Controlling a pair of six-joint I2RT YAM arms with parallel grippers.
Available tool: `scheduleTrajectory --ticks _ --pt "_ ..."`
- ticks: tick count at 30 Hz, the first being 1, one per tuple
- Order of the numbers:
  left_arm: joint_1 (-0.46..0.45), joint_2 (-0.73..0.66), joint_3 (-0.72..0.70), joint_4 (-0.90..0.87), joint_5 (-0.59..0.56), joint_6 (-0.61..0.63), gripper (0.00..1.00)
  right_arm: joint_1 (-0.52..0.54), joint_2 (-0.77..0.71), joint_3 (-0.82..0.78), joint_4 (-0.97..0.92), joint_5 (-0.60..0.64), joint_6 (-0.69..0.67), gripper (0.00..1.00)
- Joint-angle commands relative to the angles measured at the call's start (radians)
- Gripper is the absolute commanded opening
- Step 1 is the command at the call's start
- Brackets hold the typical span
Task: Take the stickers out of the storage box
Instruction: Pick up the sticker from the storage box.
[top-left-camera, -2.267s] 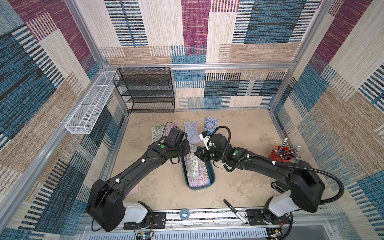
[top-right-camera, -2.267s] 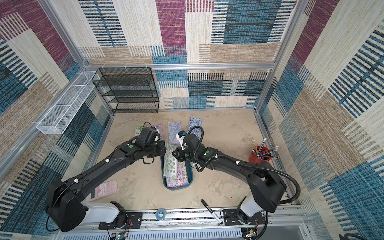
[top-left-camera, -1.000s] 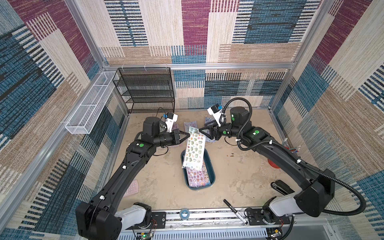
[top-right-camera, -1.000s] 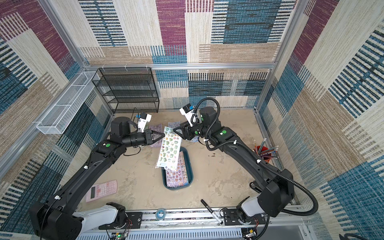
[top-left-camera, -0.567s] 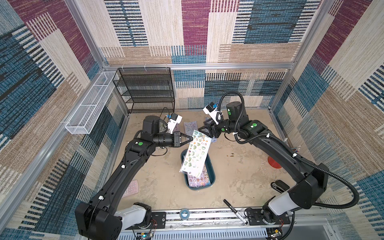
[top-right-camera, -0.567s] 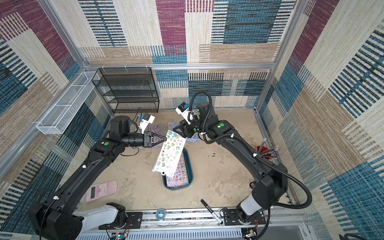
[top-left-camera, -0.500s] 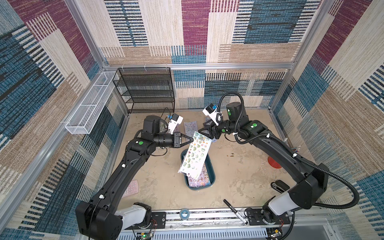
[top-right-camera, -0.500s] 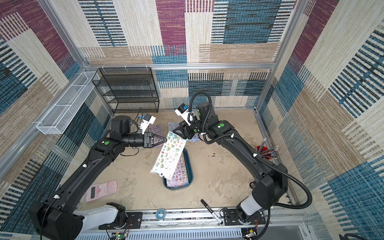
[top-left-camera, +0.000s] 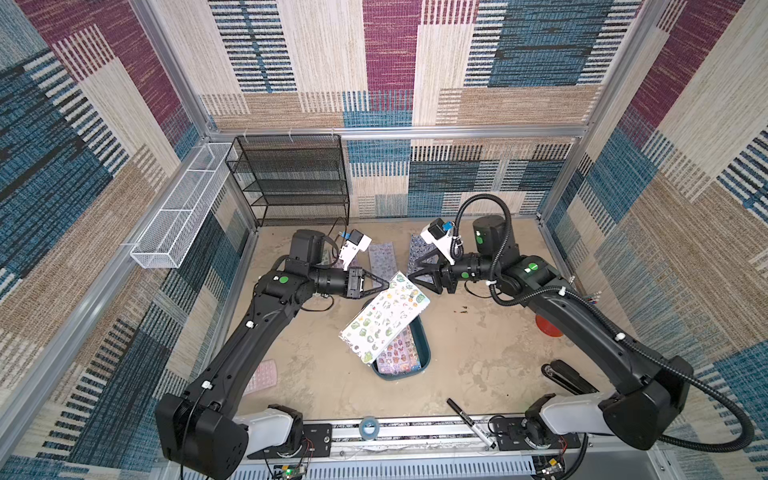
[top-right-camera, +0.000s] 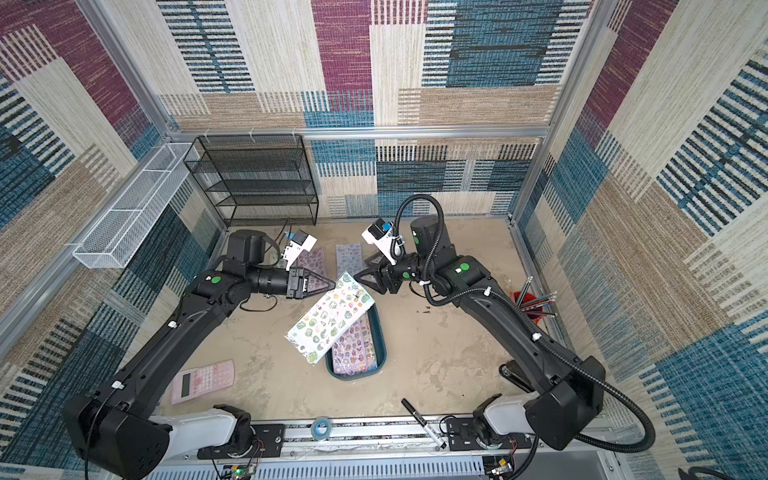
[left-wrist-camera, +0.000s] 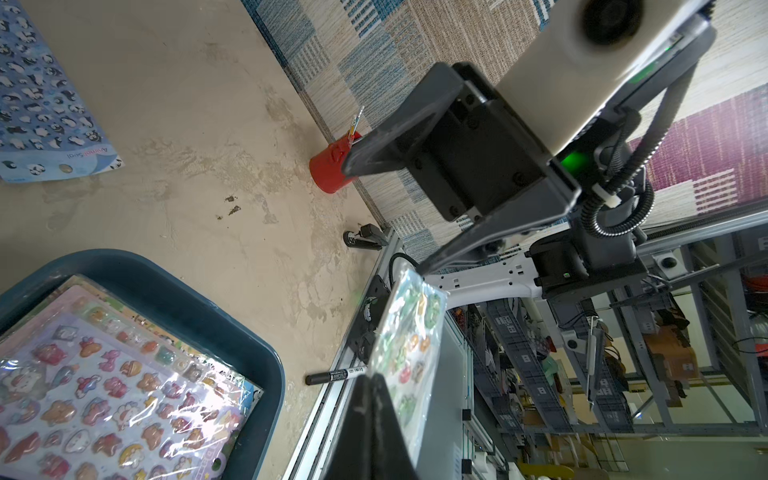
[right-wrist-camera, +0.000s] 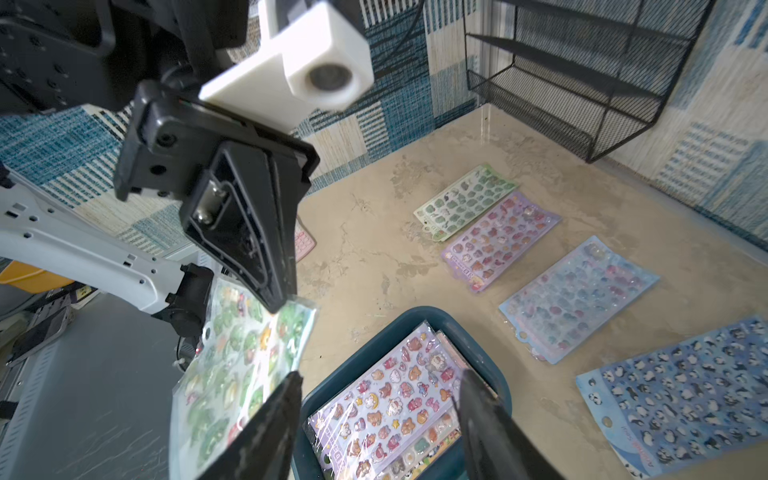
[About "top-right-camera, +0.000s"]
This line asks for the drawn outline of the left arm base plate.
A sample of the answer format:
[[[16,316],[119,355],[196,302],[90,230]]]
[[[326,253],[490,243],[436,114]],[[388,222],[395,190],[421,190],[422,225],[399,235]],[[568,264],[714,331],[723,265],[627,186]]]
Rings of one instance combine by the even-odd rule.
[[[282,451],[285,424],[252,424],[248,429],[237,427],[229,442],[197,451],[198,460],[229,460],[279,457]]]

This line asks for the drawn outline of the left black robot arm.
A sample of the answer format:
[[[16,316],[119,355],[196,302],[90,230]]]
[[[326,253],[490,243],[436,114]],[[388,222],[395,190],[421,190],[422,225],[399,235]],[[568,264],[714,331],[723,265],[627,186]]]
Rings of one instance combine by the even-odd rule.
[[[211,261],[181,295],[178,306],[151,339],[115,374],[63,409],[73,448],[86,467],[123,479],[143,479],[163,460],[211,449],[249,455],[255,433],[248,412],[225,404],[199,414],[162,419],[153,412],[186,361],[252,294],[303,299],[334,288],[309,289],[314,272],[295,266],[316,240],[299,230],[289,237],[284,267],[265,264],[266,233],[238,230],[225,254]]]

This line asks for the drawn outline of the pink purple sticker sheet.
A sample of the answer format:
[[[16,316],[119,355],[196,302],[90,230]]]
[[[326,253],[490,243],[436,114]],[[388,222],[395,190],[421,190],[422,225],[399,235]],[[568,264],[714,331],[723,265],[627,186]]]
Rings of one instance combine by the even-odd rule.
[[[308,269],[322,277],[325,277],[326,276],[325,250],[322,247],[320,247],[320,248],[315,248],[311,251],[303,251],[295,261],[295,265],[297,267]]]

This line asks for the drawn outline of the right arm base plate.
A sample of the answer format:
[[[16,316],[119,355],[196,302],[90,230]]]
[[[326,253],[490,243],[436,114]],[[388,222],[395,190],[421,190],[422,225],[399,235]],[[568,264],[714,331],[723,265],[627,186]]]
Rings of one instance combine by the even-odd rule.
[[[529,449],[532,446],[532,437],[521,433],[497,436],[486,442],[478,436],[472,417],[446,415],[439,420],[439,428],[451,451]]]

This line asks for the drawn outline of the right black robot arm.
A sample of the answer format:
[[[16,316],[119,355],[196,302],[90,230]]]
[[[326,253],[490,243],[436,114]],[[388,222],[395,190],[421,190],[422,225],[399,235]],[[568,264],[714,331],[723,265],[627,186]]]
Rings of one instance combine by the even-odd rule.
[[[497,394],[482,403],[473,413],[478,444],[496,447],[510,434],[527,433],[555,450],[574,440],[603,447],[603,441],[582,432],[603,408],[602,364],[580,359],[538,327],[484,265],[456,253],[437,216],[414,220],[411,232],[416,249],[407,253],[394,225],[383,219],[369,225],[362,237],[379,253],[355,278],[380,294],[398,292],[407,280],[423,280],[437,292],[432,305],[445,301],[461,309],[510,354],[508,379],[527,396]]]

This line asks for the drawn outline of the white green frog sticker sheet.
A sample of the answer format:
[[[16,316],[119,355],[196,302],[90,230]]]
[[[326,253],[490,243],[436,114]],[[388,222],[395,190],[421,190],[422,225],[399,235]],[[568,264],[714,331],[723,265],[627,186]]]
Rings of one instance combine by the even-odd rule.
[[[344,272],[336,287],[325,292],[285,338],[314,365],[374,305],[369,292],[349,272]]]

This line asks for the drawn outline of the teal plastic storage box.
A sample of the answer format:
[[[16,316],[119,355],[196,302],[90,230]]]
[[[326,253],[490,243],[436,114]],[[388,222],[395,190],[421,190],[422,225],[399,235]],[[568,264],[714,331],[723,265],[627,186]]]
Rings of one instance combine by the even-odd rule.
[[[328,373],[342,381],[374,375],[386,360],[387,349],[376,306],[357,320],[325,355]]]

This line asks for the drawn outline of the lilac character sticker sheet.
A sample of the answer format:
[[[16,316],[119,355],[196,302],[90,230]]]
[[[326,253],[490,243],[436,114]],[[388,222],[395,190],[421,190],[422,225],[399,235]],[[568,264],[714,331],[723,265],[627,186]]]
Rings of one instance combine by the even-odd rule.
[[[378,367],[367,315],[358,319],[333,345],[331,361],[333,372],[342,377],[368,373]]]

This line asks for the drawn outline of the light blue sticker sheet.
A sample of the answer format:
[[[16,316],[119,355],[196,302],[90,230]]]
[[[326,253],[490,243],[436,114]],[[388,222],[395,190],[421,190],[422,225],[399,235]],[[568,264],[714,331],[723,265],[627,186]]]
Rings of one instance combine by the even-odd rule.
[[[345,273],[352,276],[364,269],[362,246],[360,243],[336,245],[337,276]]]

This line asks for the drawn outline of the penguin sticker sheet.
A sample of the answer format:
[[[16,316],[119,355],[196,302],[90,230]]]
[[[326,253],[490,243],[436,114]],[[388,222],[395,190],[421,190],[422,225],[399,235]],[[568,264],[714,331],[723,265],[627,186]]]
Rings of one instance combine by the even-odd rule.
[[[386,257],[381,252],[378,252],[366,258],[364,263],[366,267],[378,268],[381,265],[381,263],[385,260],[386,260]]]

